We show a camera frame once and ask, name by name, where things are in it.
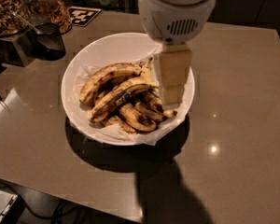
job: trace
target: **glossy table surface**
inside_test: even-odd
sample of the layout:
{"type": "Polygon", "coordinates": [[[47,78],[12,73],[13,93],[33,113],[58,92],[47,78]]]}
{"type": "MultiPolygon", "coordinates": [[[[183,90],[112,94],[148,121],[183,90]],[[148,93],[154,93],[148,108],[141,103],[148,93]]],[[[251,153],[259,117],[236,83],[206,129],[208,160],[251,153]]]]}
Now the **glossy table surface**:
{"type": "Polygon", "coordinates": [[[0,178],[148,223],[280,224],[280,40],[207,23],[189,42],[195,97],[155,147],[87,140],[66,119],[63,73],[92,41],[143,33],[138,15],[102,12],[63,35],[64,58],[5,64],[0,178]]]}

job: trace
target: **blender vent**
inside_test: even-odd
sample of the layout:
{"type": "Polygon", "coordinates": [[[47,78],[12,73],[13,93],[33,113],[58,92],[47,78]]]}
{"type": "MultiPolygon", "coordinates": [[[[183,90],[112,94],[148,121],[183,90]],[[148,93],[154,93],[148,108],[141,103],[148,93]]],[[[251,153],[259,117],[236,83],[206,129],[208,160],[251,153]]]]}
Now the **blender vent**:
{"type": "Polygon", "coordinates": [[[167,25],[167,31],[171,35],[187,35],[193,32],[194,28],[198,26],[196,20],[176,20],[167,25]]]}

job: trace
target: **nuts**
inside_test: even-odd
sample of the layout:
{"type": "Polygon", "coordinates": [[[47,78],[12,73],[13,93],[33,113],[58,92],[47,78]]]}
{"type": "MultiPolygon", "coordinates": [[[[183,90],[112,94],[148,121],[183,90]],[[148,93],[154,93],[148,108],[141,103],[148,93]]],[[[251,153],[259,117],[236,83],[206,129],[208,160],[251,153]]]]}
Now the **nuts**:
{"type": "Polygon", "coordinates": [[[17,12],[28,21],[30,20],[22,0],[0,0],[0,36],[16,34],[26,27],[26,24],[12,16],[11,11],[17,12]]]}
{"type": "Polygon", "coordinates": [[[66,33],[71,28],[71,19],[65,3],[61,0],[25,0],[31,14],[42,14],[59,25],[60,33],[66,33]]]}

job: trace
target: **table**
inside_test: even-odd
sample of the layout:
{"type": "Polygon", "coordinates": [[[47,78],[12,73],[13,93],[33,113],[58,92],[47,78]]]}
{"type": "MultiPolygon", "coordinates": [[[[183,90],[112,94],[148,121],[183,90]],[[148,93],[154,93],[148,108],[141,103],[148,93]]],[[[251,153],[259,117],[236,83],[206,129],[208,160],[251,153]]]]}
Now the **table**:
{"type": "Polygon", "coordinates": [[[143,33],[138,15],[104,11],[63,35],[64,58],[6,64],[0,178],[138,222],[280,224],[276,31],[207,23],[189,42],[189,115],[158,148],[93,143],[66,120],[66,66],[90,42],[122,32],[143,33]]]}

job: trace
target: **dark background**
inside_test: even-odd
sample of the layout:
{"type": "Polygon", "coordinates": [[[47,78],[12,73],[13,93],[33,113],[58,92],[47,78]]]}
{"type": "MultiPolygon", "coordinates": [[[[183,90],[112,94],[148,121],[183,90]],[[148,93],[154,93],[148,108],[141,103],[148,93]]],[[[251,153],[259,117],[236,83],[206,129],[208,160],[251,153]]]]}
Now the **dark background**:
{"type": "MultiPolygon", "coordinates": [[[[99,7],[91,0],[65,0],[68,6],[99,7]]],[[[125,0],[125,7],[101,7],[138,13],[137,0],[125,0]]],[[[280,36],[280,0],[217,0],[210,22],[275,29],[280,36]]]]}

